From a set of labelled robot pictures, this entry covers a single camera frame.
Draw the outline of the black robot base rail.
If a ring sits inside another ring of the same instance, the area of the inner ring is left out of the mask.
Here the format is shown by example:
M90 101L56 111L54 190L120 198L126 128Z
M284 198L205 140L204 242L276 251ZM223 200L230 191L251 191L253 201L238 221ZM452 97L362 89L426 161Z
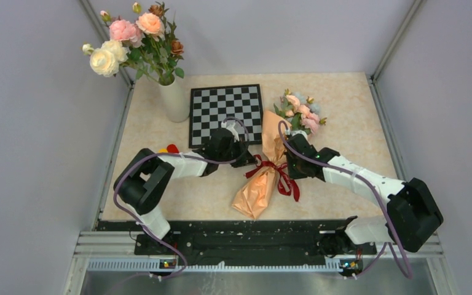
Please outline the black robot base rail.
M137 256L161 256L160 266L176 267L179 251L190 267L320 266L338 255L377 254L372 243L354 245L345 219L297 221L172 221L161 245L133 221L100 221L99 232L127 231Z

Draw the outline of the dark red ribbon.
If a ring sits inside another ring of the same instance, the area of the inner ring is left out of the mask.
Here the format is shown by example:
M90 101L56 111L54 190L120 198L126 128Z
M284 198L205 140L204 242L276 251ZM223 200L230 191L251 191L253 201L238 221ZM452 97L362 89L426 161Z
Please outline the dark red ribbon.
M277 184L277 189L280 194L286 196L292 196L295 202L299 202L301 193L299 186L295 182L295 180L291 179L286 172L287 163L276 165L271 161L262 160L260 155L254 155L257 160L256 168L252 169L251 171L245 173L245 177L247 179L251 178L255 175L260 169L264 167L273 168L276 173L279 175L279 180Z

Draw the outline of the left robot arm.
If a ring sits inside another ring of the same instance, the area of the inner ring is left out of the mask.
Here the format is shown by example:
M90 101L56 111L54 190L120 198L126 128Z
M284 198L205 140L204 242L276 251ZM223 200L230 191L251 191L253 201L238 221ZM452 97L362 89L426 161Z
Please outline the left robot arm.
M149 246L156 253L165 254L170 251L173 239L159 203L168 183L190 176L208 176L221 164L239 168L256 162L248 143L232 127L221 127L206 143L190 152L155 153L141 149L114 182L114 194L117 202L124 203L121 209L151 234Z

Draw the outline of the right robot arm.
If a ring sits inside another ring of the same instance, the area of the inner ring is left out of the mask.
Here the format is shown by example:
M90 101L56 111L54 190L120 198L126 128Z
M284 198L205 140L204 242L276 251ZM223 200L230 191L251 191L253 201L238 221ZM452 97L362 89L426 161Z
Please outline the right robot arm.
M344 187L372 202L381 214L350 218L336 236L343 253L354 252L365 243L395 243L418 252L443 224L444 218L424 181L389 178L346 159L324 147L317 151L304 132L288 132L284 138L288 174L292 179L316 178Z

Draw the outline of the orange paper bouquet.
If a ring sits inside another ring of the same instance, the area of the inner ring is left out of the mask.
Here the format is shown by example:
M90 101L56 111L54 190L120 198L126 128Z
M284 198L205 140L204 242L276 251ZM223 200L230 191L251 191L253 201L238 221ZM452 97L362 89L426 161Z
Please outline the orange paper bouquet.
M289 130L314 134L326 124L320 116L320 105L314 97L288 89L280 97L280 104L266 110L262 117L262 153L256 154L256 167L245 173L248 182L236 193L232 208L244 216L257 219L269 206L273 192L292 197L298 202L299 186L287 172L286 148L278 131L278 124L286 122Z

